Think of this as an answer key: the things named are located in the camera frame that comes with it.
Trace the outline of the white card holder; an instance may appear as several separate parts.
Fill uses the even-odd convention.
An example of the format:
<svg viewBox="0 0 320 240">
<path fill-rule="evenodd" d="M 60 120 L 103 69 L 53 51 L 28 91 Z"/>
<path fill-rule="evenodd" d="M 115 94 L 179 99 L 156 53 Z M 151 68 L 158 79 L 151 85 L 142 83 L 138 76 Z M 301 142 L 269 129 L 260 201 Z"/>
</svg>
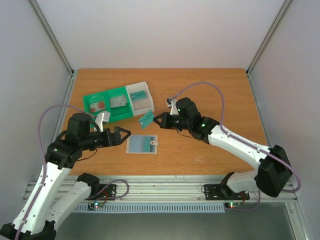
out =
<svg viewBox="0 0 320 240">
<path fill-rule="evenodd" d="M 131 135 L 126 141 L 126 154 L 157 154 L 157 135 Z"/>
</svg>

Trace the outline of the white cherry-blossom card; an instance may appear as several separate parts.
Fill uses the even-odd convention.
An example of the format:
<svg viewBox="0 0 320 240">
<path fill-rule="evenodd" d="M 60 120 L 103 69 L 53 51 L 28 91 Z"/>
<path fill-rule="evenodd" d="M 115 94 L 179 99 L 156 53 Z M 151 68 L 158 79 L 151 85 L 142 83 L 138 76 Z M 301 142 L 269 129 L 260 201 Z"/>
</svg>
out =
<svg viewBox="0 0 320 240">
<path fill-rule="evenodd" d="M 116 103 L 117 103 L 118 107 L 125 106 L 127 104 L 127 99 L 125 96 L 123 96 L 123 97 L 119 98 Z"/>
</svg>

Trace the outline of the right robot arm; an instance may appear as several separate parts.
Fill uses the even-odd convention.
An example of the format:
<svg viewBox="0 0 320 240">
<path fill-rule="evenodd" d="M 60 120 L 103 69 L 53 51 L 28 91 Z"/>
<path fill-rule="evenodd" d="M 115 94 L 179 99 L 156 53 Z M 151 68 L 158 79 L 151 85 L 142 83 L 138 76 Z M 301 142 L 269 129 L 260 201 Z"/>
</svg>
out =
<svg viewBox="0 0 320 240">
<path fill-rule="evenodd" d="M 188 97 L 173 100 L 169 106 L 169 112 L 153 118 L 161 129 L 187 130 L 194 139 L 226 150 L 253 167 L 252 171 L 230 172 L 223 178 L 219 191 L 225 199 L 244 191 L 261 191 L 276 198 L 284 191 L 292 176 L 284 148 L 261 145 L 224 128 L 219 121 L 202 116 Z"/>
</svg>

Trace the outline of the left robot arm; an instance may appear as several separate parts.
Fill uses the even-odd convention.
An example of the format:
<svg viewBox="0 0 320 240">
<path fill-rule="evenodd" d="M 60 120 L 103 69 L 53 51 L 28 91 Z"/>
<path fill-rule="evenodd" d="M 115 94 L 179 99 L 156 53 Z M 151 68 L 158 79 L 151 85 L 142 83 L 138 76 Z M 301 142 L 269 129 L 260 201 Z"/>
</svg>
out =
<svg viewBox="0 0 320 240">
<path fill-rule="evenodd" d="M 84 151 L 121 145 L 131 132 L 119 126 L 103 128 L 103 120 L 93 121 L 87 113 L 75 113 L 67 129 L 52 142 L 44 165 L 26 204 L 12 223 L 4 224 L 1 236 L 9 240 L 53 240 L 57 231 L 82 201 L 96 199 L 101 193 L 100 179 L 81 174 L 71 190 L 54 202 L 59 187 Z"/>
</svg>

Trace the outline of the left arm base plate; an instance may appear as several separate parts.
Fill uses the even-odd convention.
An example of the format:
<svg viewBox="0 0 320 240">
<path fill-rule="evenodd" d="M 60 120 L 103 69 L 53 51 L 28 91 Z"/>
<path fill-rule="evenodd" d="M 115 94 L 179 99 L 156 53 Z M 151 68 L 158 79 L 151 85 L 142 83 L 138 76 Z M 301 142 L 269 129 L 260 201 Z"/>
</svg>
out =
<svg viewBox="0 0 320 240">
<path fill-rule="evenodd" d="M 95 200 L 104 200 L 106 197 L 109 197 L 111 200 L 116 196 L 117 185 L 116 184 L 100 184 L 97 190 L 93 192 L 86 200 L 95 201 Z"/>
</svg>

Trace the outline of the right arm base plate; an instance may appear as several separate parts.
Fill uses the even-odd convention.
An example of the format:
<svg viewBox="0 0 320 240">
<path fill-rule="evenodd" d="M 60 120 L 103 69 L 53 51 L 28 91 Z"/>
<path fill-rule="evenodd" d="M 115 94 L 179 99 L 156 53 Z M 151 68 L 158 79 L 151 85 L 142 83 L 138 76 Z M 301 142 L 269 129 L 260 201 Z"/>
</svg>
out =
<svg viewBox="0 0 320 240">
<path fill-rule="evenodd" d="M 250 195 L 245 191 L 234 192 L 227 186 L 221 186 L 220 184 L 204 184 L 201 187 L 202 193 L 204 193 L 206 201 L 240 201 L 249 200 Z"/>
</svg>

